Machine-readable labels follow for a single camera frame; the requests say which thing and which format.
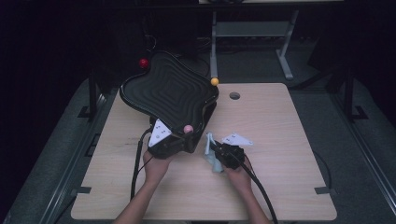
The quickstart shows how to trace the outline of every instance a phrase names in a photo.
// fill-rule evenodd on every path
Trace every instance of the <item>hand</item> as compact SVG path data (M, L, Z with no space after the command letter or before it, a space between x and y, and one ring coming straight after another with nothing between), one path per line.
M146 180L145 184L155 184L158 185L166 172L168 171L168 167L170 162L175 156L171 156L165 160L153 158L152 155L146 151L143 155L143 162L145 165L146 171Z
M251 170L251 165L247 160L245 160L245 165L249 170ZM251 178L242 166L239 166L235 170L223 166L223 169L239 193L251 190Z

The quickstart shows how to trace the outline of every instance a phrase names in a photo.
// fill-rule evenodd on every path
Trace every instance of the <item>black device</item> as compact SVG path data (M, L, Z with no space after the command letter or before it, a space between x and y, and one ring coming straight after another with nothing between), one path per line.
M231 146L228 144L221 144L215 141L216 144L210 143L210 148L215 151L216 159L227 168L236 169L245 161L245 151L240 146Z
M155 158L166 159L179 151L192 153L216 108L219 89L166 51L154 52L148 61L144 73L122 83L120 98L149 115L151 130L159 119L172 133L148 146ZM186 125L193 131L184 133Z

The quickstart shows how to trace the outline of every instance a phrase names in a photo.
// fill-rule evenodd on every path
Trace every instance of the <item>person's right hand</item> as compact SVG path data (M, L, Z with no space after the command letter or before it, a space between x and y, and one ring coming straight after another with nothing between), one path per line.
M251 170L251 165L247 160L245 160L245 165ZM239 166L234 170L223 166L223 169L237 191L242 193L246 190L251 190L251 178L244 168Z

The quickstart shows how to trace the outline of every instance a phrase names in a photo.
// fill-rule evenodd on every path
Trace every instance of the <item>dark background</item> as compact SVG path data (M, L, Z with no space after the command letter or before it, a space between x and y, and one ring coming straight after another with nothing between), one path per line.
M111 4L125 6L131 2ZM322 11L301 10L293 38L319 39L309 61L318 70L338 62L350 64L356 78L396 126L393 5L375 0L355 2L346 1L322 17L319 15ZM107 92L119 80L140 71L137 60L147 54L143 33L139 25L134 29L128 26L132 22L138 24L136 14L102 10L101 3L50 0L0 3L0 220L80 83L95 73L100 90ZM191 13L182 14L183 20L168 17L151 23L149 29L157 32L154 33L162 44L193 56L196 52L191 41L198 35L208 35L205 28L201 29L210 27L210 13L205 15L209 17L197 19ZM319 20L312 22L312 17Z

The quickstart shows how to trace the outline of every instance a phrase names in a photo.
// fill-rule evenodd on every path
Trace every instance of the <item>black cable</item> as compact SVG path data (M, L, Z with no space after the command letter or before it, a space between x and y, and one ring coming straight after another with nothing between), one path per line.
M61 219L61 217L64 215L64 212L67 210L67 208L70 207L70 205L72 205L72 203L76 200L77 196L75 196L68 204L67 206L64 208L64 210L59 214L59 216L56 218L56 220L53 222L54 224L58 223L58 221Z
M137 143L136 158L134 160L134 175L132 177L132 184L131 184L131 200L134 197L134 191L136 188L136 179L137 179L137 175L139 174L139 163L140 163L140 157L142 155L143 139L145 138L147 133L151 133L151 130L152 130L151 127L145 130L145 132L140 137L139 142Z
M211 38L208 37L208 38L206 38L205 40L206 40L206 42L205 42L204 44L198 45L198 46L196 47L197 50L198 50L198 52L200 52L200 51L203 50L203 49L209 48L209 47L211 46L211 44L212 44Z
M182 58L184 58L184 56L183 55L174 55L174 54L172 54L175 58L177 58L178 59L178 61L180 62L180 63L183 63L180 59L182 59ZM209 65L209 63L207 63L204 59L202 59L201 57L199 57L199 56L196 56L196 59L197 59L197 61L201 61L201 62L203 62L204 63L204 65L206 66L206 73L204 74L204 75L202 75L200 72L197 72L197 71L194 71L195 73L198 73L198 74L200 74L201 76L203 76L203 77L208 77L209 76L209 72L210 72L210 65Z
M244 168L244 170L247 172L247 174L253 180L253 182L256 183L257 187L259 187L259 190L262 192L262 196L264 197L265 201L267 202L268 208L270 209L270 213L271 213L273 222L274 222L274 224L277 224L277 218L276 218L276 214L274 211L274 207L272 206L271 201L270 201L267 193L265 192L264 187L262 186L262 183L260 183L260 180L253 173L251 173L250 170L248 169L248 167L243 162L238 160L238 158L236 158L236 156L231 151L228 151L228 152L230 153L230 155L233 156L234 159L236 159L239 162L239 164L242 166L242 168Z
M149 163L149 161L152 160L152 158L154 158L154 156L151 156L150 159L148 159L148 161L145 162L145 164L142 165L142 167L140 167L140 169L137 171L138 173L140 173L140 171L145 168L145 166Z
M327 187L329 189L331 189L332 188L332 173L330 173L329 166L327 165L326 161L324 161L323 158L316 151L314 151L314 150L312 150L312 151L314 152L314 154L321 160L321 162L326 167L326 172L327 172L327 175L329 177L329 181L328 181Z
M250 164L251 173L253 173L256 176L256 173L254 173L254 170L253 170L253 165L251 164L250 159L248 158L247 154L245 154L245 158L247 159L248 163Z

